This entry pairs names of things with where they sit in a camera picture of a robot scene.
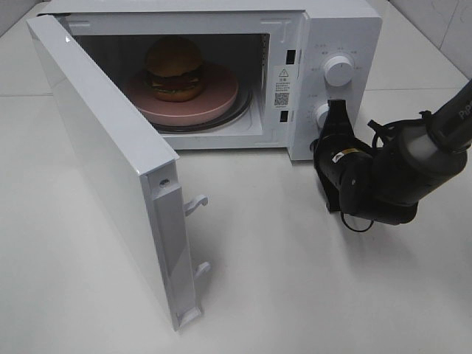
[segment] white table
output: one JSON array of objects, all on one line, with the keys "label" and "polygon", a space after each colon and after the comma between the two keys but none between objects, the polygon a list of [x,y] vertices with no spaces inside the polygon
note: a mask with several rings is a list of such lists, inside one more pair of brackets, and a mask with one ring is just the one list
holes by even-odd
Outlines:
[{"label": "white table", "polygon": [[[413,222],[358,235],[284,150],[182,152],[186,199],[210,198],[192,254],[213,269],[204,316],[175,333],[84,182],[24,21],[0,58],[0,353],[472,352],[471,166]],[[466,82],[388,4],[356,132]]]}]

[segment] wall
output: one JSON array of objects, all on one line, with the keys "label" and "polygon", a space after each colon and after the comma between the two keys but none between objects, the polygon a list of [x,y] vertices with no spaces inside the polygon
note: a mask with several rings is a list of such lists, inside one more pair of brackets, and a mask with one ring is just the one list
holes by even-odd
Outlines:
[{"label": "wall", "polygon": [[0,0],[0,35],[41,0]]},{"label": "wall", "polygon": [[465,76],[472,78],[472,0],[390,2]]},{"label": "wall", "polygon": [[388,0],[367,0],[369,4],[372,5],[374,9],[377,10],[380,16],[384,16],[386,12],[387,5],[389,4]]}]

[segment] burger patty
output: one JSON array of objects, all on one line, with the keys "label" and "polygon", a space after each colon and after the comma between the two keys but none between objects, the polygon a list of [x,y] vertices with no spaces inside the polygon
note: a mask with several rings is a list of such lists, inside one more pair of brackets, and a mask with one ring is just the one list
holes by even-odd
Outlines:
[{"label": "burger patty", "polygon": [[177,92],[193,89],[201,81],[203,69],[199,66],[191,72],[185,72],[179,76],[162,77],[147,72],[146,83],[156,91]]}]

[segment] hamburger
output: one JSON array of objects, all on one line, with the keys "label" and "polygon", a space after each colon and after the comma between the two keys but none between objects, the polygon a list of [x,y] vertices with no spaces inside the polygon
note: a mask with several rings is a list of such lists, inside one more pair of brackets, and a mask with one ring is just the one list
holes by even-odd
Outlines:
[{"label": "hamburger", "polygon": [[145,69],[146,83],[159,100],[184,102],[204,90],[200,50],[186,38],[169,35],[157,41],[146,53]]}]

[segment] qr code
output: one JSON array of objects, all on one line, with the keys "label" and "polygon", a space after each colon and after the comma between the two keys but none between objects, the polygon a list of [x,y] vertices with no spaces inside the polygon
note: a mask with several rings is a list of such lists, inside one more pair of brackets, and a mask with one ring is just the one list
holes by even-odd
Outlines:
[{"label": "qr code", "polygon": [[274,105],[287,105],[288,104],[288,92],[283,92],[275,94],[275,103]]}]

